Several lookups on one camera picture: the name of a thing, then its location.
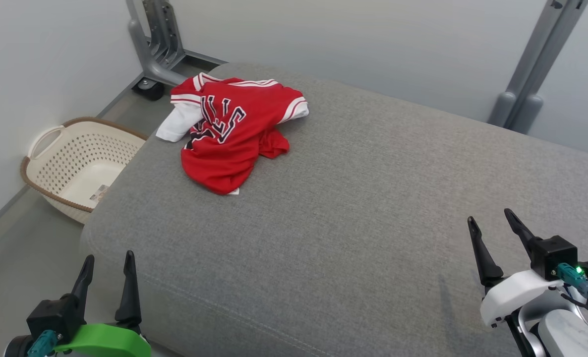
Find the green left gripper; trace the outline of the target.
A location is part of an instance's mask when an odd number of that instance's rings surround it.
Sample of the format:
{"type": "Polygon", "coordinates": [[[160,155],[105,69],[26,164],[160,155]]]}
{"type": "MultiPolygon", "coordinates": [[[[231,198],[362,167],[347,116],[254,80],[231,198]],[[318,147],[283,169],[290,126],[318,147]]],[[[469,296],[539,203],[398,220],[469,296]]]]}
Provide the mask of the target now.
{"type": "MultiPolygon", "coordinates": [[[[95,257],[88,255],[70,294],[76,298],[76,316],[85,317],[88,287],[93,280],[95,257]]],[[[56,353],[81,353],[88,357],[151,357],[152,348],[140,334],[124,328],[139,328],[142,322],[137,267],[133,251],[124,261],[125,277],[120,305],[115,313],[118,327],[108,324],[82,325],[69,344],[58,344],[56,353]]]]}

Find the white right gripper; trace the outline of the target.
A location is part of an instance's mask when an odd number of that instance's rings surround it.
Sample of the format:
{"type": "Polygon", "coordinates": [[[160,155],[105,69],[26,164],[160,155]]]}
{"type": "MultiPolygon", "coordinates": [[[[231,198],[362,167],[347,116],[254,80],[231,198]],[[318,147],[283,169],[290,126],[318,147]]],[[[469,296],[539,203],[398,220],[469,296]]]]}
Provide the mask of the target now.
{"type": "MultiPolygon", "coordinates": [[[[532,242],[542,239],[535,236],[511,209],[505,208],[503,212],[528,257],[532,258],[532,242]]],[[[468,217],[467,226],[480,284],[485,289],[490,289],[480,305],[480,316],[484,325],[491,327],[500,324],[506,316],[518,309],[525,310],[524,316],[531,320],[540,320],[556,309],[553,298],[542,295],[546,292],[552,293],[550,287],[561,287],[564,283],[562,280],[548,281],[533,270],[521,271],[503,280],[503,270],[494,262],[485,246],[482,232],[473,216],[468,217]]]]}

